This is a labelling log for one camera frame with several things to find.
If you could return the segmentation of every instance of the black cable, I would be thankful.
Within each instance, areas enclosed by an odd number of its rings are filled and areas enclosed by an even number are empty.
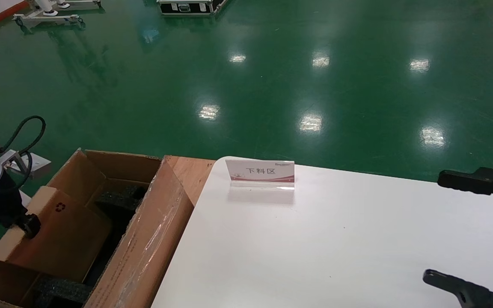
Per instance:
[[[9,146],[14,141],[16,136],[18,136],[18,133],[21,131],[24,124],[26,124],[29,120],[32,120],[32,119],[38,119],[39,121],[41,121],[41,130],[39,131],[39,135],[37,135],[37,138],[35,138],[35,140],[31,144],[29,144],[28,146],[26,146],[22,150],[19,150],[18,154],[20,156],[22,156],[22,154],[24,154],[25,152],[28,152],[30,150],[30,148],[32,148],[35,144],[37,144],[37,142],[39,142],[39,139],[41,139],[41,137],[43,137],[43,134],[45,133],[45,127],[47,126],[47,124],[45,123],[45,119],[43,119],[42,117],[40,117],[38,115],[31,115],[30,117],[23,119],[20,122],[20,124],[18,124],[18,126],[16,127],[16,130],[14,131],[14,133],[12,133],[12,136],[10,137],[8,142],[6,142],[6,144],[4,146],[0,147],[0,153],[4,153],[4,152],[6,152],[6,150],[8,150]]]
[[[28,167],[26,168],[26,173],[24,174],[24,177],[14,187],[11,187],[11,188],[8,188],[8,189],[0,189],[0,194],[4,195],[4,194],[11,193],[14,190],[20,189],[20,187],[22,185],[24,185],[24,183],[26,183],[26,181],[28,180],[28,177],[30,176],[30,173],[32,173],[33,159],[32,159],[32,155],[28,151],[26,151],[24,153],[26,154],[26,156],[28,157],[28,160],[30,162],[28,164]]]

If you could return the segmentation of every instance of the open cardboard box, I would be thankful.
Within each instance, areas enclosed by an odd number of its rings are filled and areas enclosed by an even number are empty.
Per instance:
[[[131,184],[147,193],[84,307],[151,306],[193,204],[164,160],[77,150],[28,206],[39,234],[29,240],[15,227],[0,240],[0,308],[32,307],[45,275],[82,282],[110,231],[94,201]]]

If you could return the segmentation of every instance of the green epoxy floor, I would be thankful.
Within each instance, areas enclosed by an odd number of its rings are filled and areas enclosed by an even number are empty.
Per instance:
[[[426,181],[493,167],[493,0],[230,1],[218,19],[104,0],[85,31],[1,23],[0,137],[42,115],[53,171],[80,147]]]

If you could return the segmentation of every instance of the white table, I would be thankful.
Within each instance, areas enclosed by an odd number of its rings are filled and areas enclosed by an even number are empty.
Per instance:
[[[208,177],[153,308],[459,308],[435,269],[493,291],[493,196],[296,166],[293,192]]]

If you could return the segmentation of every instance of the recycling symbol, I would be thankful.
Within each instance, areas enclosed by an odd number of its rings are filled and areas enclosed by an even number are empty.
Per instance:
[[[59,202],[57,205],[56,205],[56,211],[57,212],[62,212],[64,209],[66,208],[66,205],[63,204],[62,202]]]

